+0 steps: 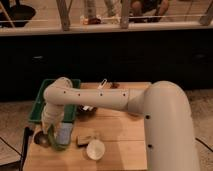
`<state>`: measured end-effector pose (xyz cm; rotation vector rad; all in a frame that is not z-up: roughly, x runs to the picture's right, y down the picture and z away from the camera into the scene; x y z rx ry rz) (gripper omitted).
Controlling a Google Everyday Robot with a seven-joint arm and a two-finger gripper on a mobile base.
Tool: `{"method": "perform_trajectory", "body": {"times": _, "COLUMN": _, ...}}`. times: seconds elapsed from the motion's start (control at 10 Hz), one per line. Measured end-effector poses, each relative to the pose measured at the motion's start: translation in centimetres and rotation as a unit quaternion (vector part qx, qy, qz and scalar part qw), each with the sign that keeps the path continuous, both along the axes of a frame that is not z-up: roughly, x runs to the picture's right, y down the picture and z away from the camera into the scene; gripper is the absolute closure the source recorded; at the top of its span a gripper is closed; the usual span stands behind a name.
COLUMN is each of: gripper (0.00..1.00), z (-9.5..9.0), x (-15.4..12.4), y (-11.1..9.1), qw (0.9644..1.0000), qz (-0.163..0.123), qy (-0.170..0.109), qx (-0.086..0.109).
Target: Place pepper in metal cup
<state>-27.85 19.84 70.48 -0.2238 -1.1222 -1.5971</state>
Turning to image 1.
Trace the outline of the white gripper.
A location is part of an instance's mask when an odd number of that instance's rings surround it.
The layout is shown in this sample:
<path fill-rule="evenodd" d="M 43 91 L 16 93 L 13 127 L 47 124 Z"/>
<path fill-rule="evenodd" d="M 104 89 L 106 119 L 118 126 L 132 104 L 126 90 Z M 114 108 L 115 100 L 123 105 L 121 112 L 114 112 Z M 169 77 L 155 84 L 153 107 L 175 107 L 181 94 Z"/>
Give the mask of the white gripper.
<path fill-rule="evenodd" d="M 42 130 L 47 132 L 50 126 L 58 128 L 63 118 L 63 105 L 46 104 L 41 115 Z"/>

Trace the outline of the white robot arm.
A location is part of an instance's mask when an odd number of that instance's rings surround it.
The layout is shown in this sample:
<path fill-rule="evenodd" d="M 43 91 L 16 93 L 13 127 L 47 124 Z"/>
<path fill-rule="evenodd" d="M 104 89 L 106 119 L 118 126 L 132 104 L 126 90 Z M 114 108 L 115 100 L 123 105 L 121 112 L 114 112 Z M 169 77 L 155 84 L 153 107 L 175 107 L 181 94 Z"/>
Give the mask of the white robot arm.
<path fill-rule="evenodd" d="M 169 81 L 146 88 L 77 89 L 60 77 L 44 89 L 42 130 L 62 121 L 64 107 L 83 105 L 144 117 L 149 171 L 200 171 L 192 112 L 185 92 Z"/>

